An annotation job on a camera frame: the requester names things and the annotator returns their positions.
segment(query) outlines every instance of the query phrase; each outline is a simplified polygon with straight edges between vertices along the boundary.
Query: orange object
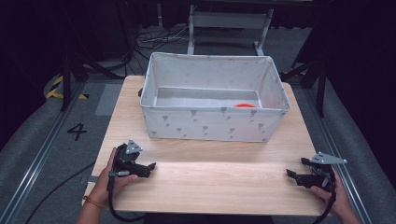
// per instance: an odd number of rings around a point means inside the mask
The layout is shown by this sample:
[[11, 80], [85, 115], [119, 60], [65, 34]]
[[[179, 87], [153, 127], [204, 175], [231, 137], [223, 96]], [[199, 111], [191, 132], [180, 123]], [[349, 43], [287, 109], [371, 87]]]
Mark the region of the orange object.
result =
[[241, 103], [241, 104], [235, 105], [235, 107], [256, 107], [256, 106], [252, 105], [252, 104], [248, 104], [248, 103]]

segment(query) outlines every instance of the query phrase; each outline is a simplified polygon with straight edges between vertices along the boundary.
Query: light wood tabletop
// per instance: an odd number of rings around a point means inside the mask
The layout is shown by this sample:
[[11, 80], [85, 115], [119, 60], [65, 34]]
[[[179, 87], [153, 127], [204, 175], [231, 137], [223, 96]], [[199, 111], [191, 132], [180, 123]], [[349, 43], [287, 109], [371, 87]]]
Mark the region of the light wood tabletop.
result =
[[[92, 175], [105, 168], [113, 147], [133, 139], [143, 148], [137, 163], [157, 162], [114, 198], [120, 211], [317, 216], [324, 203], [286, 175], [310, 174], [301, 158], [316, 152], [291, 86], [291, 110], [267, 143], [149, 138], [138, 91], [144, 77], [127, 77]], [[94, 184], [86, 189], [88, 195]]]

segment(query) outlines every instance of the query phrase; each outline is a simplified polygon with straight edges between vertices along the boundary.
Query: person's left hand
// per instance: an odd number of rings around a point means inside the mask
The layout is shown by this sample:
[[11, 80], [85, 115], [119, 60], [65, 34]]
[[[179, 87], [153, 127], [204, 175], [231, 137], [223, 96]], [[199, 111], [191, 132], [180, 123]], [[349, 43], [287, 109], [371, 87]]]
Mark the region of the person's left hand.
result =
[[[107, 204], [108, 192], [107, 192], [107, 182], [108, 182], [108, 172], [111, 170], [111, 166], [113, 165], [114, 156], [116, 155], [117, 149], [113, 147], [113, 151], [111, 152], [110, 159], [107, 162], [106, 168], [99, 175], [98, 181], [93, 187], [90, 193], [90, 199], [99, 203], [99, 204]], [[127, 175], [124, 177], [117, 177], [114, 183], [114, 191], [113, 195], [117, 195], [120, 190], [136, 181], [139, 177], [137, 175]]]

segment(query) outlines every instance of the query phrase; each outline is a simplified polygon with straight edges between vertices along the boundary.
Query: white fabric storage basket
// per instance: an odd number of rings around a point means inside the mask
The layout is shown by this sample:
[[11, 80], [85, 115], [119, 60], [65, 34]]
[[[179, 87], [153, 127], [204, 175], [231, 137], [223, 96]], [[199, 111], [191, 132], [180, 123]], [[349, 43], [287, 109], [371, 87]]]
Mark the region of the white fabric storage basket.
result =
[[268, 56], [153, 53], [140, 104], [150, 137], [241, 142], [267, 142], [290, 110]]

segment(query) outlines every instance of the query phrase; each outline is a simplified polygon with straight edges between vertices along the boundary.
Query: yellow and black hazard tape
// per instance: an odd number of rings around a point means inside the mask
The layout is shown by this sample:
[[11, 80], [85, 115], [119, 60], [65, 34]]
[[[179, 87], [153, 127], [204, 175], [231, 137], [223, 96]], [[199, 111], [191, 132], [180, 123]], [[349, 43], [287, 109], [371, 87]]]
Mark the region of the yellow and black hazard tape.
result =
[[[64, 98], [64, 94], [63, 93], [58, 93], [56, 92], [56, 90], [58, 89], [59, 85], [61, 84], [61, 82], [64, 80], [64, 76], [59, 75], [55, 81], [53, 82], [49, 93], [47, 93], [47, 98], [50, 97], [55, 97], [55, 98], [59, 98], [59, 99], [63, 99]], [[90, 98], [89, 94], [81, 94], [78, 99], [80, 100], [88, 100]]]

